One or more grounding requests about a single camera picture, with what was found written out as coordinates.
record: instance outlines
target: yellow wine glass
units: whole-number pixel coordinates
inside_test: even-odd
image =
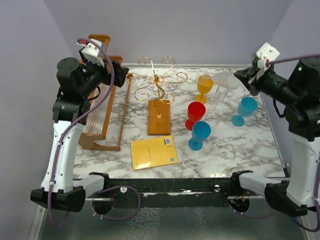
[[[205,104],[208,99],[205,94],[209,93],[214,86],[214,81],[212,81],[211,76],[208,74],[203,74],[198,77],[197,89],[200,94],[196,95],[194,100]]]

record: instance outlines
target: wooden base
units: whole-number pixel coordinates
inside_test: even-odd
[[[170,121],[170,105],[156,101],[154,103],[160,109],[153,105],[153,100],[149,100],[148,106],[148,135],[170,135],[171,121]]]

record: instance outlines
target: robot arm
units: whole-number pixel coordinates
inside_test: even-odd
[[[94,39],[91,41],[106,51],[104,43]],[[72,127],[71,124],[89,111],[91,103],[88,96],[99,84],[111,84],[111,74],[106,69],[107,62],[101,50],[88,42],[82,42],[81,45],[83,48],[79,53],[84,64],[73,57],[62,59],[57,64],[56,77],[60,89],[53,105],[54,135],[50,160],[40,188],[31,191],[30,196],[33,202],[42,207],[47,208],[50,200],[52,209],[68,212],[79,212],[87,197],[103,189],[107,178],[107,174],[91,173],[81,181],[73,181],[77,146],[87,118],[83,117]],[[114,85],[122,87],[129,69],[121,68],[117,61],[111,63]],[[67,129],[61,142],[59,139]]]
[[[275,100],[285,105],[280,117],[288,121],[293,141],[290,181],[280,182],[240,171],[233,173],[231,182],[239,192],[254,191],[264,196],[273,209],[297,217],[306,215],[308,210],[314,211],[318,205],[320,59],[300,59],[287,80],[274,72],[272,61],[279,55],[274,53],[278,51],[265,43],[256,53],[252,66],[237,71],[234,76],[253,96],[262,92],[273,98],[275,106]]]

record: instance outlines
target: marble tabletop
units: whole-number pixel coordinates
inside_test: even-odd
[[[111,178],[219,178],[230,177],[232,172],[252,170],[266,177],[284,177],[283,167],[269,125],[268,117],[260,96],[258,110],[246,118],[243,127],[233,126],[231,116],[237,114],[238,105],[249,92],[241,85],[228,92],[224,102],[217,105],[219,113],[212,111],[217,86],[214,85],[206,96],[206,113],[203,121],[211,126],[211,135],[200,151],[188,147],[191,132],[185,128],[188,105],[198,94],[196,74],[208,71],[210,75],[219,72],[235,72],[239,68],[173,68],[165,77],[170,82],[177,81],[176,73],[185,72],[188,80],[180,84],[162,84],[169,93],[174,93],[175,101],[170,105],[171,135],[178,157],[177,164],[133,170],[131,142],[154,138],[147,135],[148,101],[138,101],[134,91],[146,85],[148,80],[137,77],[131,85],[129,102],[121,141],[121,151],[85,150],[80,146],[76,152],[73,174],[75,178],[85,178],[91,172],[108,173]],[[156,68],[162,75],[167,68]],[[136,67],[131,73],[151,76],[152,69]],[[111,131],[119,128],[127,87],[117,89],[109,122],[107,139]],[[150,99],[155,89],[149,87]]]

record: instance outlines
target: yellow book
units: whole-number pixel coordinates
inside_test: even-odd
[[[158,167],[178,162],[172,136],[131,142],[133,169]]]

